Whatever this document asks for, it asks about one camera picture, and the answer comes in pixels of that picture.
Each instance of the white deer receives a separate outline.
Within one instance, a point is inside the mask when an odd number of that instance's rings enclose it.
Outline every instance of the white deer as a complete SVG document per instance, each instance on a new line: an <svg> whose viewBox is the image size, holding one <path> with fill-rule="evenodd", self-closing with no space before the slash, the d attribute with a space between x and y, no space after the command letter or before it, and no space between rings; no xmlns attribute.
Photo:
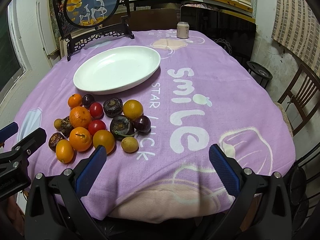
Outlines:
<svg viewBox="0 0 320 240"><path fill-rule="evenodd" d="M87 18L88 18L88 23L90 23L90 10L88 9L88 5L89 5L89 4L87 4L87 5L84 7L82 13L80 14L80 24L82 24L82 19L83 19L83 17L87 17Z"/></svg>
<svg viewBox="0 0 320 240"><path fill-rule="evenodd" d="M101 12L102 13L102 18L104 18L104 14L107 12L107 9L104 7L104 2L103 0L96 0L98 2L100 2L100 6L95 6L93 8L91 8L91 17L93 19L94 22L96 22L96 18L94 17L95 12Z"/></svg>

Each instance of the red tomato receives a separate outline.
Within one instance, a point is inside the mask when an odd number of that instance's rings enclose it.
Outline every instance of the red tomato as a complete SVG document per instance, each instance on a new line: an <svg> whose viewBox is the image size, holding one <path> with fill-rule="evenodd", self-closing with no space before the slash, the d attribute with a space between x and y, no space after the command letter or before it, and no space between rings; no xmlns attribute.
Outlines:
<svg viewBox="0 0 320 240"><path fill-rule="evenodd" d="M101 120L93 120L89 123L88 130L89 133L93 136L99 130L106 130L106 124Z"/></svg>
<svg viewBox="0 0 320 240"><path fill-rule="evenodd" d="M89 108L89 112L93 118L100 119L103 116L102 105L97 102L92 103Z"/></svg>

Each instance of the black oval frame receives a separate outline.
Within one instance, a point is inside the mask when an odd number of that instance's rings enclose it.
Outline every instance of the black oval frame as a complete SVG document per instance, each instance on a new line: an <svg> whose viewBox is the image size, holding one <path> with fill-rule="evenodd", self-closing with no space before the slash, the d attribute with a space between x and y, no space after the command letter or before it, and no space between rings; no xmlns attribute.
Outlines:
<svg viewBox="0 0 320 240"><path fill-rule="evenodd" d="M66 20L68 21L68 23L70 23L71 25L79 28L79 29L90 29L90 28L93 28L93 27L96 27L96 26L99 26L101 25L102 23L104 23L105 21L107 21L112 15L114 15L114 13L116 12L117 8L119 7L119 3L120 3L120 0L117 0L116 2L116 6L114 8L114 10L110 13L110 15L104 19L103 21L99 22L99 23L96 23L94 25L90 25L90 26L84 26L84 25L78 25L78 24L75 24L73 21L70 20L69 16L67 15L67 1L68 0L65 0L64 3L63 3L63 14L64 14L64 17L66 18Z"/></svg>

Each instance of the dark purple fruit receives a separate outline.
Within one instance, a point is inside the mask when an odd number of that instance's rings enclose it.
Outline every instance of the dark purple fruit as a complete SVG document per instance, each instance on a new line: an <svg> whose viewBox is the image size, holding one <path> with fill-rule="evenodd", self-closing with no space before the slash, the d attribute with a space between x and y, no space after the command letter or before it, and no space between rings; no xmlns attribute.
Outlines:
<svg viewBox="0 0 320 240"><path fill-rule="evenodd" d="M142 115L133 121L133 126L137 131L149 132L151 129L151 121L147 116Z"/></svg>
<svg viewBox="0 0 320 240"><path fill-rule="evenodd" d="M55 152L58 142L63 139L64 139L64 136L61 133L59 132L54 133L49 139L49 143L48 143L49 148Z"/></svg>
<svg viewBox="0 0 320 240"><path fill-rule="evenodd" d="M94 100L93 95L86 94L82 98L82 104L86 108L89 108L91 106L91 104L94 103L94 102L95 102L95 100Z"/></svg>
<svg viewBox="0 0 320 240"><path fill-rule="evenodd" d="M61 120L61 132L65 137L69 137L70 132L73 130L74 128L72 127L71 123L70 123L70 119L69 116L67 116L66 118L63 118Z"/></svg>
<svg viewBox="0 0 320 240"><path fill-rule="evenodd" d="M111 98L104 102L103 110L106 113L107 117L115 117L118 114L121 114L123 108L123 103L120 98Z"/></svg>
<svg viewBox="0 0 320 240"><path fill-rule="evenodd" d="M110 132L115 139L122 140L126 136L134 134L133 122L131 122L128 117L119 114L112 119L110 123Z"/></svg>

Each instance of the white oval plate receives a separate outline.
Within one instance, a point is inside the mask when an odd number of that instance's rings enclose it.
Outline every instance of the white oval plate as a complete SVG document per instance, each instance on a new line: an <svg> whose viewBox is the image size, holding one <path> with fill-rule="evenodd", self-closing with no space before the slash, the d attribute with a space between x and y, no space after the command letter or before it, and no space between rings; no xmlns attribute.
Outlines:
<svg viewBox="0 0 320 240"><path fill-rule="evenodd" d="M160 55L144 46L124 46L101 52L84 62L73 76L81 91L108 95L133 88L160 65Z"/></svg>

